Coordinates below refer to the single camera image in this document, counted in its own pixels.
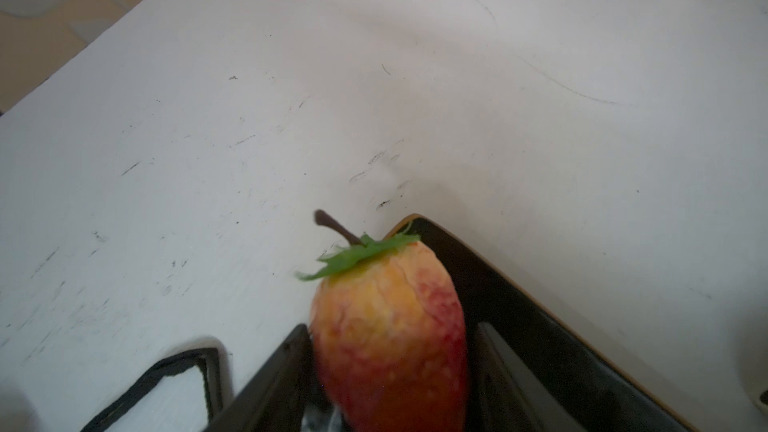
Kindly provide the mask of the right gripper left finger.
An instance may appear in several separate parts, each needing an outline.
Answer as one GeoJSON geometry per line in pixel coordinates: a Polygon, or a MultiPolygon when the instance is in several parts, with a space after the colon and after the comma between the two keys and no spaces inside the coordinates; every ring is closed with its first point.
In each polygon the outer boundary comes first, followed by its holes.
{"type": "Polygon", "coordinates": [[[313,378],[312,342],[307,326],[299,324],[207,429],[299,431],[313,378]]]}

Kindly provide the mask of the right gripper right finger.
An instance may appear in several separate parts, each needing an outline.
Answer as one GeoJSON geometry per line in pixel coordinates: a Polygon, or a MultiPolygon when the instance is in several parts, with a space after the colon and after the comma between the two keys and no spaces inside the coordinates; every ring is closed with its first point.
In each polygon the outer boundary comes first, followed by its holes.
{"type": "Polygon", "coordinates": [[[486,431],[582,431],[496,329],[478,324],[474,373],[486,431]]]}

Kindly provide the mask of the black square plate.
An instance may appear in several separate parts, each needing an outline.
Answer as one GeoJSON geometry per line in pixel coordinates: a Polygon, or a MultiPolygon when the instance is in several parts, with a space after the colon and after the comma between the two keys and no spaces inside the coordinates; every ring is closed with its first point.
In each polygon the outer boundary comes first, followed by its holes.
{"type": "Polygon", "coordinates": [[[465,428],[486,431],[474,373],[474,335],[491,324],[582,431],[691,431],[693,425],[613,364],[524,288],[437,223],[418,214],[393,229],[420,236],[449,272],[460,299],[470,357],[465,428]]]}

